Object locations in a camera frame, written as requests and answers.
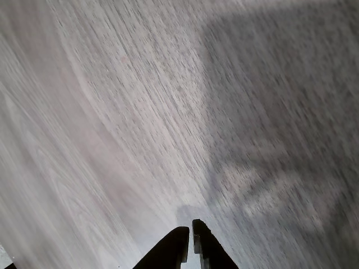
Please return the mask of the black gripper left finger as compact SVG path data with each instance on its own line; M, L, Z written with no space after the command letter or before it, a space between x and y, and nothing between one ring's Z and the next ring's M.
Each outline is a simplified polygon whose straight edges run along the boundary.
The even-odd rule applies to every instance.
M177 269L187 262L189 227L179 226L163 237L134 269Z

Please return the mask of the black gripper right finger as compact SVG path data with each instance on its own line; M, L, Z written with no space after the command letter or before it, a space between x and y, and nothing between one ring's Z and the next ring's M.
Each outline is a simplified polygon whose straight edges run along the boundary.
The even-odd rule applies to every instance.
M192 232L194 237L194 253L200 257L201 268L238 269L238 266L202 220L194 219L192 221Z

